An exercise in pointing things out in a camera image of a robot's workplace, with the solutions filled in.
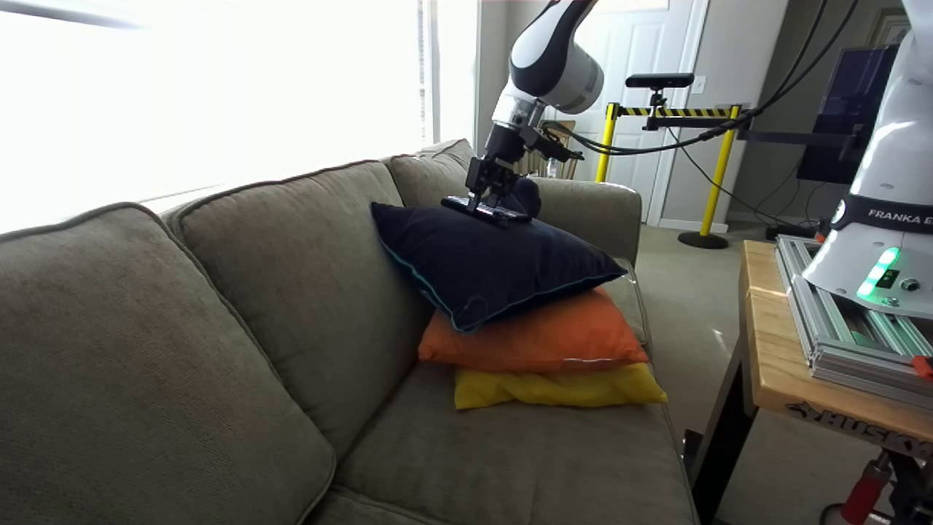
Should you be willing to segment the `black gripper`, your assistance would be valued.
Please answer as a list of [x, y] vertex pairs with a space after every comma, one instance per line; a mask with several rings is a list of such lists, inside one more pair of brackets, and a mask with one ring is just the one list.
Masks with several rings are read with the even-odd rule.
[[514, 130], [494, 125], [485, 152], [470, 162], [467, 200], [521, 213], [521, 223], [534, 220], [542, 203], [537, 185], [514, 173], [521, 156], [521, 138]]

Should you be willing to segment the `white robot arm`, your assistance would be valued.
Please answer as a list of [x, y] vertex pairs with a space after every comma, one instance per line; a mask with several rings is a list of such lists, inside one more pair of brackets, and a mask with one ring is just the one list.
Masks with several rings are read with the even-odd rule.
[[526, 152], [542, 152], [558, 162], [572, 159], [566, 147], [542, 134], [540, 121], [546, 109], [581, 114], [600, 96], [600, 64], [574, 44], [574, 32], [594, 4], [547, 0], [520, 32], [486, 143], [467, 169], [467, 195], [445, 195], [448, 208], [482, 220], [527, 223], [537, 217], [537, 208], [521, 204], [515, 195], [520, 175], [514, 165]]

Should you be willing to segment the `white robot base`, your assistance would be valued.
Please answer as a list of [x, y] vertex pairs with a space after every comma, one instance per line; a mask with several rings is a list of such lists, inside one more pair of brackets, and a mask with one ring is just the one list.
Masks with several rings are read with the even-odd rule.
[[933, 319], [933, 0], [900, 0], [876, 131], [803, 278], [876, 312]]

